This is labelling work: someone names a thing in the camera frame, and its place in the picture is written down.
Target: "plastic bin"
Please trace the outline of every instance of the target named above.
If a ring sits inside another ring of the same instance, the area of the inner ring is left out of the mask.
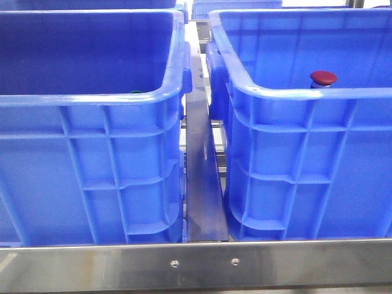
[[[347,5],[341,5],[341,6],[283,6],[283,9],[310,9],[310,8],[316,8],[316,9],[336,9],[336,8],[350,8],[350,6]]]
[[[0,0],[0,10],[73,10],[73,9],[175,9],[184,13],[185,0]]]
[[[180,241],[182,13],[0,22],[0,246]]]
[[[228,107],[224,202],[236,239],[391,236],[391,17],[390,9],[210,13],[217,47],[207,58]],[[310,89],[315,70],[337,83]]]
[[[194,0],[193,20],[207,20],[210,11],[219,9],[282,8],[282,0]]]

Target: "red bottle cap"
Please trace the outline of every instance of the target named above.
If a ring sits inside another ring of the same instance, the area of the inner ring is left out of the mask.
[[[333,84],[337,81],[337,76],[331,72],[327,72],[325,70],[317,70],[311,74],[311,78],[314,80],[315,83],[326,86]]]

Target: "metal shelf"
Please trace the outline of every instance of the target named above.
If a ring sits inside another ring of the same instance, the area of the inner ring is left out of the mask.
[[[228,241],[197,23],[186,26],[189,243],[3,248],[0,292],[392,293],[392,239]]]

